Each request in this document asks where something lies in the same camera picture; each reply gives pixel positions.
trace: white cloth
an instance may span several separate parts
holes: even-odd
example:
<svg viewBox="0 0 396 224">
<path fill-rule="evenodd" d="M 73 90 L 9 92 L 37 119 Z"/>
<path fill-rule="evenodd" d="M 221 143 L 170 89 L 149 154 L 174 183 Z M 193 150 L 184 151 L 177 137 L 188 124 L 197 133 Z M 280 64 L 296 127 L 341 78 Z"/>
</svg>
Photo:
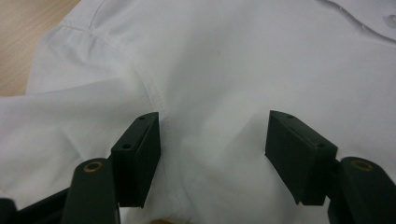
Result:
<svg viewBox="0 0 396 224">
<path fill-rule="evenodd" d="M 334 3 L 82 0 L 42 38 L 27 95 L 0 99 L 0 197 L 22 208 L 68 187 L 158 111 L 160 165 L 124 223 L 328 223 L 265 158 L 270 109 L 396 179 L 390 9 Z"/>
</svg>

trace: wooden surface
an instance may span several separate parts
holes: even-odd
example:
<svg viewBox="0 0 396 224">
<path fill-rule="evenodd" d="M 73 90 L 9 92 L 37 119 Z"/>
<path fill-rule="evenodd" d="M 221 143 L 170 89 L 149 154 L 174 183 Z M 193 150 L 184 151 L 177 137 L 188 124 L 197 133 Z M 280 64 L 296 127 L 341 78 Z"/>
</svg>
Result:
<svg viewBox="0 0 396 224">
<path fill-rule="evenodd" d="M 0 0 L 0 96 L 25 93 L 39 38 L 79 0 Z"/>
</svg>

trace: white fabric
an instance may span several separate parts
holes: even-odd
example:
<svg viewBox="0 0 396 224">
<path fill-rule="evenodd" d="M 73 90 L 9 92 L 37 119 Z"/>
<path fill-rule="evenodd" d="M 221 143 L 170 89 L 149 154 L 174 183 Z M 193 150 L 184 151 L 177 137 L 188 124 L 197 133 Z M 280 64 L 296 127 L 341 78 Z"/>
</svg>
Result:
<svg viewBox="0 0 396 224">
<path fill-rule="evenodd" d="M 334 2 L 344 10 L 82 0 L 42 38 L 27 95 L 0 99 L 0 196 L 21 208 L 66 188 L 80 162 L 159 111 L 160 165 L 123 223 L 328 223 L 327 206 L 296 205 L 265 158 L 270 109 L 396 179 L 396 29 L 353 16 L 360 1 Z"/>
</svg>

